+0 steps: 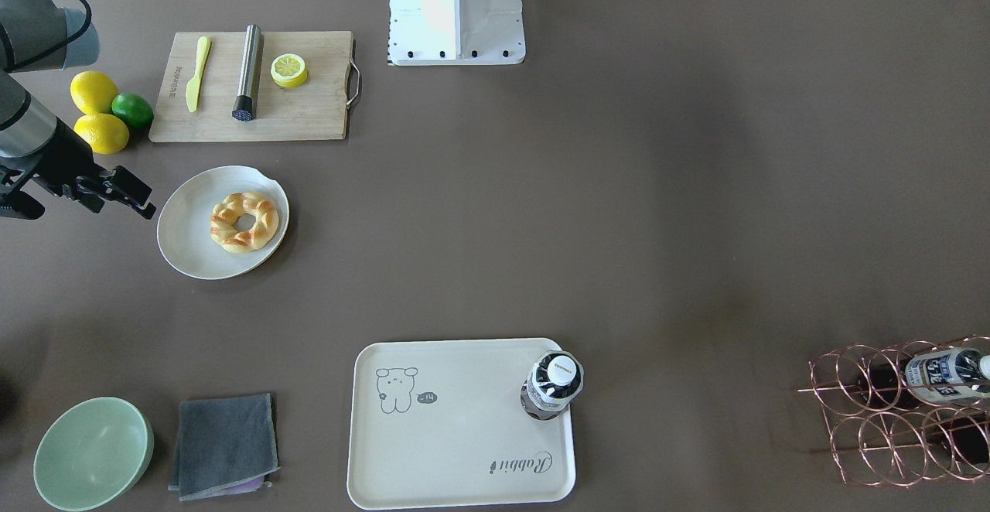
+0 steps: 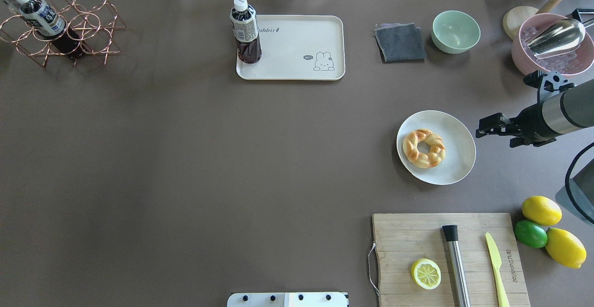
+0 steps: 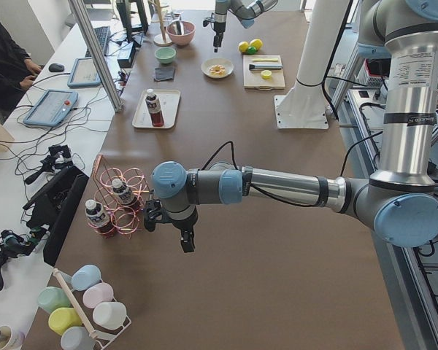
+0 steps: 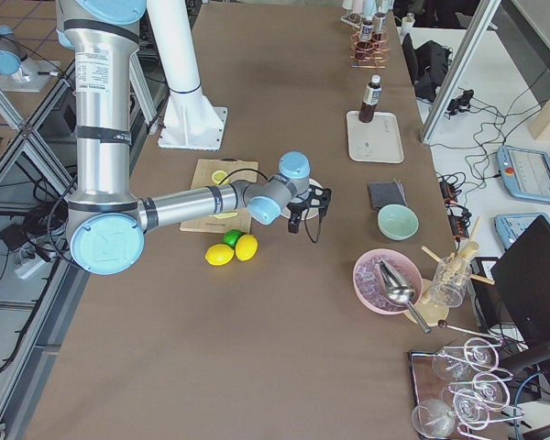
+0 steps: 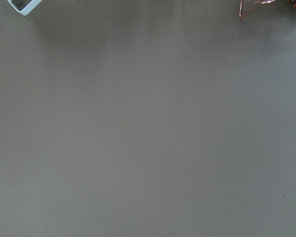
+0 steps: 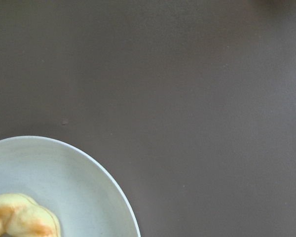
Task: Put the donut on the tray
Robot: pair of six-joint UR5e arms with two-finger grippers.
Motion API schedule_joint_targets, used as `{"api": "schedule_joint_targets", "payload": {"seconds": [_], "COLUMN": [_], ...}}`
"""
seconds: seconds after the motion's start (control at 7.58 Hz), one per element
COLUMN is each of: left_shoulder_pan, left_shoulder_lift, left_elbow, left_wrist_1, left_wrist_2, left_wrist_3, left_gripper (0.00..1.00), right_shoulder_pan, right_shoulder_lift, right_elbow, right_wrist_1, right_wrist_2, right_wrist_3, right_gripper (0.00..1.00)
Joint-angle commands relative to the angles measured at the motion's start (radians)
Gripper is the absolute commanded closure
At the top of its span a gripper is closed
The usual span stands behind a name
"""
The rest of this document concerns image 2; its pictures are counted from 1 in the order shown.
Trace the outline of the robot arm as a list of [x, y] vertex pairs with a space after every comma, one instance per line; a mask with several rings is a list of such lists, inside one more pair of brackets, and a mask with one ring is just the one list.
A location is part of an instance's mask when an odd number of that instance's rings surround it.
[[[523, 79], [537, 89], [537, 102], [508, 119], [496, 113], [480, 119], [475, 136], [488, 134], [510, 136], [510, 147], [541, 147], [556, 141], [562, 134], [592, 127], [594, 124], [593, 81], [577, 85], [559, 72], [534, 71]], [[577, 174], [577, 161], [593, 148], [588, 144], [577, 153], [564, 177], [564, 186], [556, 199], [583, 222], [593, 224], [594, 163], [591, 161]]]

